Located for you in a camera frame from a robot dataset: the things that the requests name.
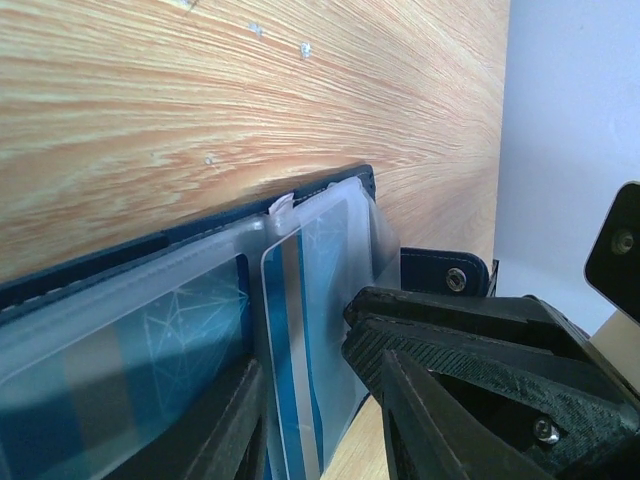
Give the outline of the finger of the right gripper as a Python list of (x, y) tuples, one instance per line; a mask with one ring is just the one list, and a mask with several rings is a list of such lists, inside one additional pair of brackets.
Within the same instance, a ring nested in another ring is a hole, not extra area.
[(638, 396), (546, 302), (367, 287), (344, 317), (343, 356), (381, 408), (383, 354), (404, 352), (545, 472), (638, 471)]

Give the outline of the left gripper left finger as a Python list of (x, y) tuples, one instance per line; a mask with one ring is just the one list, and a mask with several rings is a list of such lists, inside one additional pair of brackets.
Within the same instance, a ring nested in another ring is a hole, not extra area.
[(242, 357), (169, 429), (117, 468), (119, 479), (261, 479), (265, 377)]

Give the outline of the blue card holder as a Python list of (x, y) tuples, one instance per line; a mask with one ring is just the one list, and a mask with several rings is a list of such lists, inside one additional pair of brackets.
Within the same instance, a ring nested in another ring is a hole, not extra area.
[(367, 397), (364, 287), (495, 290), (401, 245), (357, 167), (1, 287), (5, 479), (318, 479)]

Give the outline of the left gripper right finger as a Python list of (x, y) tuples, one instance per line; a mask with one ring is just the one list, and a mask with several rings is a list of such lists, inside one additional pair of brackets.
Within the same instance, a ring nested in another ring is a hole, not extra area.
[(479, 423), (404, 352), (382, 359), (382, 414), (391, 479), (550, 479)]

